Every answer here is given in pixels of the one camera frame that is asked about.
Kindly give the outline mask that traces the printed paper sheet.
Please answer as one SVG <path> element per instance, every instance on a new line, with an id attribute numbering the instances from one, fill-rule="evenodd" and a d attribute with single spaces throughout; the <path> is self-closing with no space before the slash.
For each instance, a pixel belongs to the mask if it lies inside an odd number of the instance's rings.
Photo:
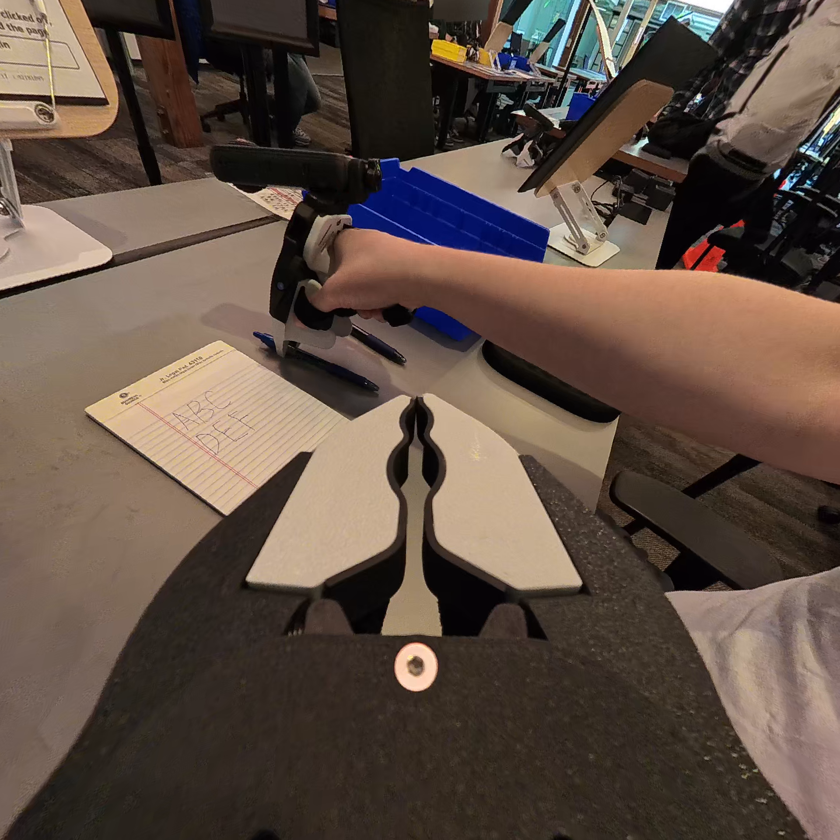
<path id="1" fill-rule="evenodd" d="M 244 187 L 227 184 L 239 194 L 265 209 L 268 213 L 289 221 L 303 199 L 302 189 L 288 186 L 267 186 L 256 192 L 247 192 Z"/>

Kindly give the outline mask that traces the black upright panel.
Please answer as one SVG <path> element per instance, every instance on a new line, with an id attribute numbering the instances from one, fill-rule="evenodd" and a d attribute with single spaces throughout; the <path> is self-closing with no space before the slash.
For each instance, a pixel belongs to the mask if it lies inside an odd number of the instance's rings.
<path id="1" fill-rule="evenodd" d="M 434 153 L 428 12 L 426 2 L 337 2 L 352 156 Z"/>

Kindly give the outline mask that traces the brown wooden post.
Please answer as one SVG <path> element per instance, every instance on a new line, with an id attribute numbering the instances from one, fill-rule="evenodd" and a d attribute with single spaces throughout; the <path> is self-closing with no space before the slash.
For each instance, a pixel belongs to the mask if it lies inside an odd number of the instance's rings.
<path id="1" fill-rule="evenodd" d="M 172 37 L 137 35 L 137 43 L 161 135 L 164 142 L 178 149 L 202 148 L 203 129 L 175 7 L 172 1 L 156 2 L 155 6 L 160 21 L 171 25 Z"/>

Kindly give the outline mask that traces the black framed sign on easel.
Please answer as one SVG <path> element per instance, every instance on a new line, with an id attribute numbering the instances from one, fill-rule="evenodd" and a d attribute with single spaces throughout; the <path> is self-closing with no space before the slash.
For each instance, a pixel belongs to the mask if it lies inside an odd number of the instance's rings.
<path id="1" fill-rule="evenodd" d="M 250 139 L 295 147 L 289 55 L 320 55 L 316 1 L 202 1 L 203 35 L 239 48 Z"/>
<path id="2" fill-rule="evenodd" d="M 171 6 L 166 1 L 83 1 L 82 6 L 91 25 L 102 30 L 105 36 L 110 64 L 119 80 L 144 172 L 150 185 L 161 185 L 160 167 L 145 126 L 122 35 L 174 41 L 175 21 Z"/>

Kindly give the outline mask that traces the black office chair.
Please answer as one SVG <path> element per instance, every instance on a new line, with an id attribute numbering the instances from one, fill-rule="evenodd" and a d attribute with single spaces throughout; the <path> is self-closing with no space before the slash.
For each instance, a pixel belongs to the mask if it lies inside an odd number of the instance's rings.
<path id="1" fill-rule="evenodd" d="M 678 591 L 838 568 L 838 485 L 736 455 L 683 489 L 625 469 L 608 496 L 628 537 L 646 532 L 672 549 L 665 574 Z"/>

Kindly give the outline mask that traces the person's right hand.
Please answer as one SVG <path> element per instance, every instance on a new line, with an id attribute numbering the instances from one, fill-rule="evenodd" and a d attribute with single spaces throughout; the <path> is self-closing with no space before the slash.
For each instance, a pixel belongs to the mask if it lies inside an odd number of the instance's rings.
<path id="1" fill-rule="evenodd" d="M 385 310 L 409 311 L 435 302 L 434 250 L 372 230 L 343 231 L 332 247 L 333 273 L 309 294 L 322 312 L 353 310 L 363 319 L 385 322 Z"/>

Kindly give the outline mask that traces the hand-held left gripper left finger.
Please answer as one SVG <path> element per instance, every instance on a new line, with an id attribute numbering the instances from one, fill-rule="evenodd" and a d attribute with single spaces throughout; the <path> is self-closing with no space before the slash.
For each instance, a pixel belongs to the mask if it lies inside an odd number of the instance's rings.
<path id="1" fill-rule="evenodd" d="M 400 395 L 321 441 L 246 575 L 250 589 L 333 600 L 355 631 L 381 631 L 406 567 L 415 417 L 415 399 Z"/>

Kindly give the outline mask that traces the black fronted plywood board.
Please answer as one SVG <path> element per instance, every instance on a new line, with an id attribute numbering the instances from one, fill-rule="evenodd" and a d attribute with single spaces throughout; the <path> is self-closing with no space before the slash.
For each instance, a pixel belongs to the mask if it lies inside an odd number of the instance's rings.
<path id="1" fill-rule="evenodd" d="M 605 87 L 518 191 L 543 197 L 555 186 L 588 180 L 668 103 L 675 91 L 717 58 L 714 46 L 670 18 Z"/>

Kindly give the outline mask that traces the blue ballpoint pen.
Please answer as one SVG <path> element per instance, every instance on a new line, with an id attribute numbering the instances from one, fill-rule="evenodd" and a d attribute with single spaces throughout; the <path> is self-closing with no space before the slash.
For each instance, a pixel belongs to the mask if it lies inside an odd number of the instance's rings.
<path id="1" fill-rule="evenodd" d="M 375 394 L 379 394 L 380 392 L 380 388 L 377 384 L 373 383 L 361 374 L 356 374 L 339 364 L 324 360 L 313 353 L 302 350 L 294 342 L 284 342 L 281 344 L 280 349 L 278 349 L 271 334 L 254 331 L 253 336 L 258 341 L 262 342 L 269 351 L 281 356 L 282 358 L 306 364 L 311 368 L 322 371 L 336 379 L 342 380 L 343 382 L 360 387 L 367 392 Z"/>
<path id="2" fill-rule="evenodd" d="M 350 337 L 387 361 L 400 366 L 406 365 L 407 359 L 400 351 L 355 324 L 351 327 Z"/>

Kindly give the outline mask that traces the white board stand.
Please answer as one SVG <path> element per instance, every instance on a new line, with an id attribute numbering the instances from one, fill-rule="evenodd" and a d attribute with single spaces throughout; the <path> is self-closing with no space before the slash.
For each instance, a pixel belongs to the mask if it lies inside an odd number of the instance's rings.
<path id="1" fill-rule="evenodd" d="M 36 100 L 2 101 L 1 109 L 1 290 L 12 291 L 103 266 L 112 251 L 45 206 L 22 202 L 13 162 L 13 136 L 47 135 L 67 127 L 47 125 L 35 116 Z"/>
<path id="2" fill-rule="evenodd" d="M 620 253 L 580 182 L 557 185 L 550 196 L 560 214 L 560 223 L 549 229 L 550 248 L 591 268 L 603 266 Z"/>

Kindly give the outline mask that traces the background wooden desk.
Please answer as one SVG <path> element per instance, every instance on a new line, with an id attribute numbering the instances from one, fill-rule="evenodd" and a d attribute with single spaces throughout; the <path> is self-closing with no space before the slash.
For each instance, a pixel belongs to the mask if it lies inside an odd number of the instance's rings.
<path id="1" fill-rule="evenodd" d="M 435 150 L 443 152 L 449 131 L 455 119 L 459 97 L 467 90 L 470 80 L 475 80 L 478 90 L 478 114 L 476 118 L 476 140 L 483 144 L 487 140 L 491 121 L 498 110 L 501 95 L 509 96 L 513 110 L 526 103 L 530 94 L 542 94 L 546 102 L 549 93 L 560 84 L 556 74 L 542 75 L 534 70 L 495 70 L 475 62 L 460 63 L 432 54 L 433 87 L 439 95 L 437 136 Z"/>

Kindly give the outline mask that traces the person's white shirt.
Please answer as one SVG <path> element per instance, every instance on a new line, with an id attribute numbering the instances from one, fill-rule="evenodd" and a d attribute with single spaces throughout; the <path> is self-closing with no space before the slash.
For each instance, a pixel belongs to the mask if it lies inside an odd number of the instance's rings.
<path id="1" fill-rule="evenodd" d="M 810 838 L 839 838 L 839 569 L 667 593 L 730 722 Z"/>

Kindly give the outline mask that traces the person's right forearm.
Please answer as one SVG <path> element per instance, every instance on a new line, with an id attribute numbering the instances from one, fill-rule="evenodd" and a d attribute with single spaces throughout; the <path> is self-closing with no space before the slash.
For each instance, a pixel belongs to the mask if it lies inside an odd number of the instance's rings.
<path id="1" fill-rule="evenodd" d="M 838 304 L 736 276 L 528 268 L 419 248 L 406 305 L 440 308 L 650 424 L 838 482 Z"/>

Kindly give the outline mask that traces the printed instruction sheet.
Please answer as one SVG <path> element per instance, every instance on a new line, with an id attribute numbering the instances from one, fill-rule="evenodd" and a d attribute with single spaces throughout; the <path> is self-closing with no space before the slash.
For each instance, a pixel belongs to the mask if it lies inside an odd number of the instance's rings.
<path id="1" fill-rule="evenodd" d="M 2 1 L 2 99 L 106 104 L 88 48 L 81 43 L 83 31 L 60 1 Z"/>

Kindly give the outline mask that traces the white lined notepad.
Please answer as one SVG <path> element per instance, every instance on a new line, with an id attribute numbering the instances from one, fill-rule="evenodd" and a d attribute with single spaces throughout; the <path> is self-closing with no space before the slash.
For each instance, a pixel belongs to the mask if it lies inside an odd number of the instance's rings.
<path id="1" fill-rule="evenodd" d="M 85 413 L 224 516 L 347 423 L 222 341 L 124 386 Z"/>

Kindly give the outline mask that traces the black and white device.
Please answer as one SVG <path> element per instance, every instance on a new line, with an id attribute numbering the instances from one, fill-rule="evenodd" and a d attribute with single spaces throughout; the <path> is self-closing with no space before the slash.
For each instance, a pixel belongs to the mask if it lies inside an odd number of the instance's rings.
<path id="1" fill-rule="evenodd" d="M 501 156 L 513 161 L 521 169 L 531 169 L 543 163 L 567 134 L 566 121 L 554 120 L 540 110 L 526 105 L 521 131 L 501 150 Z"/>

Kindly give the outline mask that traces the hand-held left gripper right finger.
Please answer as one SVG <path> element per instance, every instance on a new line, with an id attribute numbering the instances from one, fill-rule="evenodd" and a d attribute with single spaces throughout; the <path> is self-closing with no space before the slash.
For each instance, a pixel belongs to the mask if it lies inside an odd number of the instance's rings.
<path id="1" fill-rule="evenodd" d="M 416 402 L 423 445 L 423 576 L 442 634 L 478 636 L 505 604 L 578 595 L 575 568 L 517 451 L 442 398 Z"/>

